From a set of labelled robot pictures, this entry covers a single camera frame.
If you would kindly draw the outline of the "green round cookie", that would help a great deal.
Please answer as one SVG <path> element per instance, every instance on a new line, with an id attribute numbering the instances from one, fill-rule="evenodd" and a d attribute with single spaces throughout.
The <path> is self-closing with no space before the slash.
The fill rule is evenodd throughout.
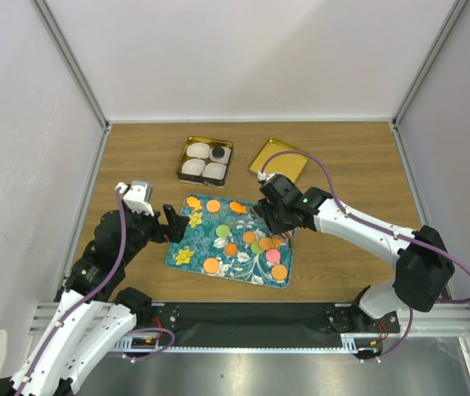
<path id="1" fill-rule="evenodd" d="M 215 229 L 218 238 L 228 238 L 230 235 L 230 228 L 226 224 L 221 224 Z"/>

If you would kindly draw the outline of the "metal tongs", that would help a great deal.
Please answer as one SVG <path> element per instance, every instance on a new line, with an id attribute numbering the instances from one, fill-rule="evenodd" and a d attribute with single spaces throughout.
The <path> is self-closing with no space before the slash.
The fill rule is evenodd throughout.
<path id="1" fill-rule="evenodd" d="M 280 247 L 294 247 L 294 233 L 292 231 L 288 231 L 285 233 L 277 233 L 272 235 L 270 238 L 272 247 L 274 249 L 280 249 Z"/>

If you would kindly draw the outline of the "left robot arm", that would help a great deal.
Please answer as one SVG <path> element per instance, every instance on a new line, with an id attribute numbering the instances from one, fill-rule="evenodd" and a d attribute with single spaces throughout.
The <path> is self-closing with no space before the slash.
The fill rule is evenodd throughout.
<path id="1" fill-rule="evenodd" d="M 114 344 L 151 324 L 151 298 L 132 287 L 118 293 L 100 323 L 93 320 L 143 248 L 183 239 L 189 218 L 171 205 L 163 212 L 166 224 L 158 211 L 134 213 L 124 202 L 102 215 L 59 294 L 53 318 L 23 366 L 0 379 L 0 395 L 75 395 Z"/>

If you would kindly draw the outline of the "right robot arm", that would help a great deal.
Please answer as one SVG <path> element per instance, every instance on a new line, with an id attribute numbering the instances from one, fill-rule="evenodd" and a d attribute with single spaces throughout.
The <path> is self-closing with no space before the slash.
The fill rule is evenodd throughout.
<path id="1" fill-rule="evenodd" d="M 415 231 L 366 215 L 338 203 L 317 187 L 300 191 L 280 173 L 259 173 L 263 195 L 255 208 L 272 234 L 297 228 L 341 238 L 386 262 L 392 280 L 363 288 L 350 306 L 352 325 L 368 332 L 392 311 L 410 308 L 427 313 L 454 274 L 453 261 L 443 256 L 439 233 L 424 226 Z"/>

